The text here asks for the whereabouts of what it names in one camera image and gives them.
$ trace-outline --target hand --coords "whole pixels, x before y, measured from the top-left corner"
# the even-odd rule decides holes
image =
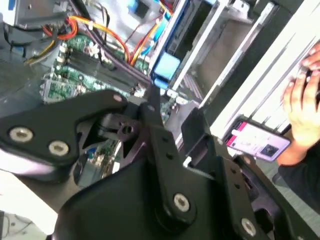
[[[310,70],[320,70],[320,43],[316,44],[309,51],[310,56],[302,61],[302,65]]]
[[[304,89],[306,75],[301,73],[295,83],[289,83],[283,96],[294,144],[306,150],[320,140],[320,107],[316,100],[319,80],[320,71],[313,71]]]

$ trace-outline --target phone screen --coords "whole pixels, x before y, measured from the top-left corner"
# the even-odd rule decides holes
[[[290,140],[239,121],[225,138],[228,147],[273,162],[290,145]]]

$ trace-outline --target smartphone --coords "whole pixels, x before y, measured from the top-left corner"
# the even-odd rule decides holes
[[[267,162],[275,161],[291,143],[288,138],[243,119],[238,119],[225,136],[228,147]]]

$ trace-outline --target black sleeve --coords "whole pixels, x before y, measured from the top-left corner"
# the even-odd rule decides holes
[[[320,158],[309,151],[303,161],[294,166],[280,166],[279,174],[306,204],[320,214]]]

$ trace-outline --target person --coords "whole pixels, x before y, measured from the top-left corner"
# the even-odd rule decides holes
[[[289,188],[320,214],[320,104],[316,99],[320,43],[313,46],[302,65],[312,71],[307,85],[306,74],[300,73],[283,95],[293,139],[277,159],[278,172]]]

